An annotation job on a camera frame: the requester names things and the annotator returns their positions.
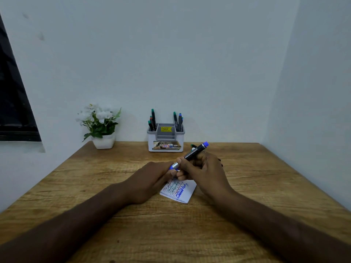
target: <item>left hand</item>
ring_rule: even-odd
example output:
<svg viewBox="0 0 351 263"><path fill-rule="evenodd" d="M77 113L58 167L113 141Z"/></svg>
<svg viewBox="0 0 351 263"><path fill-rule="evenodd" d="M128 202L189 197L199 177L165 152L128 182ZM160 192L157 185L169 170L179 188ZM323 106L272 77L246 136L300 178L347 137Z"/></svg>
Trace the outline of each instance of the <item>left hand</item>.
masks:
<svg viewBox="0 0 351 263"><path fill-rule="evenodd" d="M176 176L176 170L169 170L173 162L149 162L122 182L130 204L142 204Z"/></svg>

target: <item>white flower pot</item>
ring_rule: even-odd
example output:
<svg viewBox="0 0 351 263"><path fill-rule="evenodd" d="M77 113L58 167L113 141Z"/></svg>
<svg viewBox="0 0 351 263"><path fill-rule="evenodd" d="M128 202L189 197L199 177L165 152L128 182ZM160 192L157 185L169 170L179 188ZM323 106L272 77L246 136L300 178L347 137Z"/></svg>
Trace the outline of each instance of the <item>white flower pot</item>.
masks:
<svg viewBox="0 0 351 263"><path fill-rule="evenodd" d="M116 140L115 132L112 135L103 136L103 138L91 137L97 149L111 149Z"/></svg>

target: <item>yellow price label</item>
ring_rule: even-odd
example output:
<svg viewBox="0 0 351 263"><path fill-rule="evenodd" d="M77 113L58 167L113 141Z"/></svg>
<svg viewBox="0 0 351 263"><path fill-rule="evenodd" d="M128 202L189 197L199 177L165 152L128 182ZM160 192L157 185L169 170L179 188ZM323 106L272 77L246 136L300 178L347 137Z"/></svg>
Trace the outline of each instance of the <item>yellow price label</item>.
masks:
<svg viewBox="0 0 351 263"><path fill-rule="evenodd" d="M172 132L171 126L161 126L161 132Z"/></svg>

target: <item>window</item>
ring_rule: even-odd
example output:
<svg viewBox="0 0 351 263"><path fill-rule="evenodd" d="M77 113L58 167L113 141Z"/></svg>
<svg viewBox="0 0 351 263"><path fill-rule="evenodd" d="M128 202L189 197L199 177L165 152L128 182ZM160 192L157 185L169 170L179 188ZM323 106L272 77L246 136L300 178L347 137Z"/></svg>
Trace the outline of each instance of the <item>window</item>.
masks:
<svg viewBox="0 0 351 263"><path fill-rule="evenodd" d="M41 141L1 17L0 141Z"/></svg>

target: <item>hand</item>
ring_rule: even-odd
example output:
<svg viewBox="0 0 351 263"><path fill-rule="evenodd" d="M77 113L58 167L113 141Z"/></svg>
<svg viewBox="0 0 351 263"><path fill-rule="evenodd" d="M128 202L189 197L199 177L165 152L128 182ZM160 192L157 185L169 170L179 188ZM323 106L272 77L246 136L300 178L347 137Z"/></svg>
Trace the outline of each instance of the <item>hand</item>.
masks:
<svg viewBox="0 0 351 263"><path fill-rule="evenodd" d="M149 162L122 182L129 204L142 204L175 177L177 171L169 170L173 162Z"/></svg>
<svg viewBox="0 0 351 263"><path fill-rule="evenodd" d="M213 154L201 152L190 162L178 158L177 163L181 169L177 173L178 179L194 179L201 191L214 201L234 191L228 183L221 162Z"/></svg>

